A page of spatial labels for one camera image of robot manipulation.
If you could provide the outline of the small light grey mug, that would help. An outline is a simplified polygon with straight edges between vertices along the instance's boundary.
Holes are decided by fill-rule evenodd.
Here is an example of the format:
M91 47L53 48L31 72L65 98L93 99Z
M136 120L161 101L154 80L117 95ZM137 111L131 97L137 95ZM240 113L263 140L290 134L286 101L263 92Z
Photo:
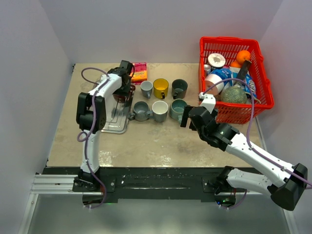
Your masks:
M141 88L142 95L145 98L150 99L152 90L153 90L153 84L150 81L146 80L141 83L140 88Z

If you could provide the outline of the blue-grey square mug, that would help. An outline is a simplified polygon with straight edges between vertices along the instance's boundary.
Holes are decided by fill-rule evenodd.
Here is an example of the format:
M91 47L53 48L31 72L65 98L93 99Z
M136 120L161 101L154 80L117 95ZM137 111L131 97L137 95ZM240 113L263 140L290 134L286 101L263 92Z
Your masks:
M152 112L153 119L156 122L164 122L167 118L169 106L166 102L159 100L153 103Z

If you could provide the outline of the grey round mug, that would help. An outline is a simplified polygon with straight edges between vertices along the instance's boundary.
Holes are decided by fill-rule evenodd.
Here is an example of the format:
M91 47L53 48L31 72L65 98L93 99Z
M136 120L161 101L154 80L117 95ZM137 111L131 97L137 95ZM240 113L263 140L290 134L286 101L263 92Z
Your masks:
M153 112L150 110L148 104L144 101L137 102L128 114L129 120L145 121L153 117Z

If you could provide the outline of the teal round mug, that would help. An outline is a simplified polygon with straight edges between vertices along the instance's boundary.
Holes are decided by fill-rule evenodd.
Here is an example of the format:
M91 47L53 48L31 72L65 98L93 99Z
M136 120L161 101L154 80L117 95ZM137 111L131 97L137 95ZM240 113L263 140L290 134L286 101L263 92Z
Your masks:
M187 106L187 103L183 99L175 99L170 105L169 116L178 121L179 124L182 121L185 106Z

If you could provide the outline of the yellow mug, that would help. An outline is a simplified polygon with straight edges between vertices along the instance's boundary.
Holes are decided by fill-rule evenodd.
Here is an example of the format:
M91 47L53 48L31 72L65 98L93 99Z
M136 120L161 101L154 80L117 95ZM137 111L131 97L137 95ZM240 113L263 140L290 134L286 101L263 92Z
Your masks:
M169 83L164 78L158 78L153 82L154 96L158 99L165 99L168 94Z

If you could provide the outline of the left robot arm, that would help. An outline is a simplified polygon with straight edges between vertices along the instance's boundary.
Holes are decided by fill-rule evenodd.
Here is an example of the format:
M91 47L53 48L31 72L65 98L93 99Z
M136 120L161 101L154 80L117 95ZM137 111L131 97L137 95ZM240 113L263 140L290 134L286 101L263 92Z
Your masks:
M83 143L82 165L75 183L96 191L103 186L99 178L99 137L107 120L106 101L109 98L125 103L135 89L131 85L131 74L134 65L122 60L118 67L104 72L100 83L88 93L81 92L78 96L76 122L81 129L77 141Z

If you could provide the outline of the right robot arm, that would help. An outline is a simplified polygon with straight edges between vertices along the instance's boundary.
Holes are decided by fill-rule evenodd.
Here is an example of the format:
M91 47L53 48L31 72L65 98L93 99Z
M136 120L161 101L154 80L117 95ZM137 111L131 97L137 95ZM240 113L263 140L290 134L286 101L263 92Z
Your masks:
M181 127L197 131L199 138L210 146L232 154L254 167L258 173L248 173L226 166L216 177L213 185L216 193L239 188L267 195L279 207L293 211L308 185L308 169L301 163L292 165L274 157L251 143L235 127L216 123L216 111L205 107L185 106Z

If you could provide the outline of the dark red mug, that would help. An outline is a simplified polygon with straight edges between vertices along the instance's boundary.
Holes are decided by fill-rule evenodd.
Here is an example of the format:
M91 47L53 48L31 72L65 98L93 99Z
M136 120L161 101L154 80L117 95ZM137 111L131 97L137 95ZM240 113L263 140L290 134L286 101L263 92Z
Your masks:
M124 103L132 97L135 89L133 84L122 86L113 93L113 97L117 102Z

